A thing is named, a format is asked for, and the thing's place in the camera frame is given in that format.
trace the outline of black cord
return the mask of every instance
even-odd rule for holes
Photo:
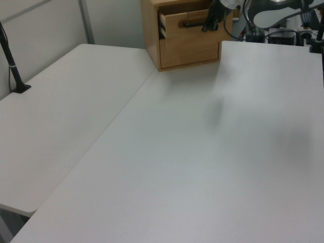
[[[273,33],[270,33],[270,34],[266,35],[265,37],[267,38],[273,34],[279,34],[279,33],[284,33],[284,32],[294,32],[295,34],[297,34],[297,31],[294,31],[294,30],[280,30],[280,31],[275,31]]]
[[[248,26],[251,28],[250,21],[248,20],[248,18],[247,18],[247,14],[245,13],[245,5],[247,4],[247,1],[248,1],[248,0],[244,0],[243,7],[242,7],[242,11],[243,11],[243,15],[244,15],[244,18],[245,18],[245,20],[246,20]]]
[[[236,37],[236,36],[232,35],[232,34],[227,30],[227,28],[226,28],[226,19],[227,19],[227,11],[225,11],[224,29],[225,29],[226,33],[227,33],[229,36],[231,36],[232,38],[234,38],[234,39],[237,40],[237,41],[241,41],[241,39],[240,39],[239,37]]]
[[[10,84],[10,67],[9,67],[9,78],[8,78],[8,82],[9,82],[9,90],[10,90],[10,93],[12,93],[12,90],[11,90],[11,84]]]

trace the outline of white wall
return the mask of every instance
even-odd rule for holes
[[[86,0],[95,44],[145,48],[140,0]]]
[[[3,26],[23,82],[87,43],[78,0],[51,0]],[[0,49],[0,100],[8,94],[8,63]]]

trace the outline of white tabletop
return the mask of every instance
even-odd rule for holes
[[[321,55],[224,42],[153,73],[12,243],[322,242],[323,124]]]
[[[145,50],[80,45],[0,102],[0,208],[31,216],[155,70]]]

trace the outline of wooden cabinet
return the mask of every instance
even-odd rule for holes
[[[159,71],[219,61],[221,43],[231,37],[219,23],[217,31],[201,26],[212,0],[141,0],[145,46]],[[232,31],[232,14],[226,28]]]

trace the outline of drawer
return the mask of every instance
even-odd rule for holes
[[[202,26],[185,27],[204,23],[207,15],[208,9],[176,14],[159,12],[162,69],[220,58],[220,42],[231,39],[224,31],[223,22],[218,24],[217,31],[202,32]],[[231,31],[232,14],[227,16],[226,26]]]

